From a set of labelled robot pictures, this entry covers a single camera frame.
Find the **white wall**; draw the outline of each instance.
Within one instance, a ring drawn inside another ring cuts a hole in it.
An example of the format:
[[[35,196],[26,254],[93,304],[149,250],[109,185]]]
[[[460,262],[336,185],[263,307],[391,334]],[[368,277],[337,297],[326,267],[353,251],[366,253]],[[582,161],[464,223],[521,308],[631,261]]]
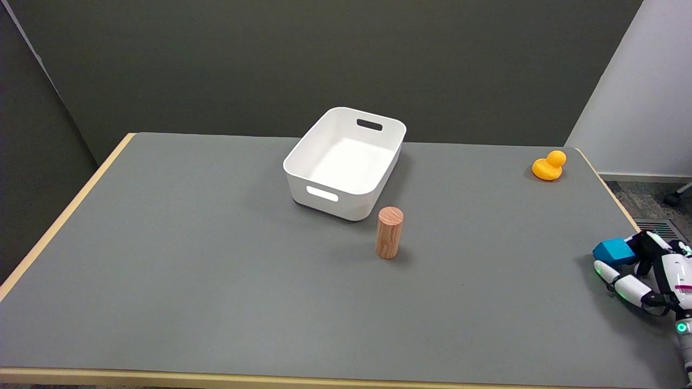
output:
[[[567,140],[603,174],[692,177],[692,0],[645,0]]]

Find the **floor vent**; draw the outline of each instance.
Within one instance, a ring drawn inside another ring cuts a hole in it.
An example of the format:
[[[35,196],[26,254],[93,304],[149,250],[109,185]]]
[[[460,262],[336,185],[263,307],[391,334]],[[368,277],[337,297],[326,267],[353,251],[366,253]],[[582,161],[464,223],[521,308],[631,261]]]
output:
[[[635,222],[642,230],[653,231],[666,241],[672,239],[686,241],[685,237],[668,219],[635,219]]]

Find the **bin handle cutout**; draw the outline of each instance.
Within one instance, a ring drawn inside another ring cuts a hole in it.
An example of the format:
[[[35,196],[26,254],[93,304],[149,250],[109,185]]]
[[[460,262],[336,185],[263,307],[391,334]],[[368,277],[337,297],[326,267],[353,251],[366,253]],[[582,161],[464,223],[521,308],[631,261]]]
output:
[[[307,192],[311,195],[322,197],[323,199],[327,199],[335,203],[339,201],[339,196],[334,193],[325,192],[324,190],[313,188],[311,186],[306,186],[305,189],[307,189]]]
[[[373,129],[375,131],[382,131],[382,125],[379,123],[373,123],[363,119],[356,119],[356,124],[361,127]]]

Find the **gray table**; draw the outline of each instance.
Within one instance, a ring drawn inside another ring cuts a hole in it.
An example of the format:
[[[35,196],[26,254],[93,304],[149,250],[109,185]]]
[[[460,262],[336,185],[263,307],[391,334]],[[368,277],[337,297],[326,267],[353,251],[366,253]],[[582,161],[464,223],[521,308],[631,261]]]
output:
[[[578,151],[546,183],[529,170],[546,147],[406,143],[375,208],[406,214],[388,262],[374,252],[376,212],[352,223],[293,202],[281,162],[296,141],[121,143],[3,285],[0,374],[683,385],[671,322],[627,308],[594,274],[593,247],[635,227]]]

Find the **dark green wall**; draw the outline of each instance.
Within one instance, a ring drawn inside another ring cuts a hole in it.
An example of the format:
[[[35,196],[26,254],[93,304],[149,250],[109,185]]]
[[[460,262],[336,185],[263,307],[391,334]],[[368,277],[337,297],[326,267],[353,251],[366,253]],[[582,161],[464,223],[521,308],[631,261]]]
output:
[[[10,0],[99,161],[127,132],[562,145],[641,0]]]
[[[95,162],[0,6],[0,282],[95,171]]]

